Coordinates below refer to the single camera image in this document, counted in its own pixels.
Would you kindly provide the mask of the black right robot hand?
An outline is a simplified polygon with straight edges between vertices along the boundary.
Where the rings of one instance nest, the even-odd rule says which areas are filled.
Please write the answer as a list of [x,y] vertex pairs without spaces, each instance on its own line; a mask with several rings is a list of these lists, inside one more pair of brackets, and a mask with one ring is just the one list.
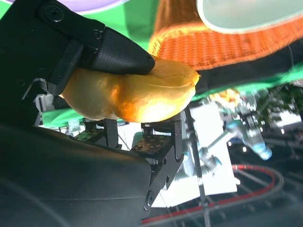
[[0,21],[0,224],[137,227],[182,161],[181,121],[143,124],[144,152],[118,145],[116,121],[76,138],[40,128],[35,98],[60,95],[76,67],[146,76],[154,59],[56,0],[17,0]]

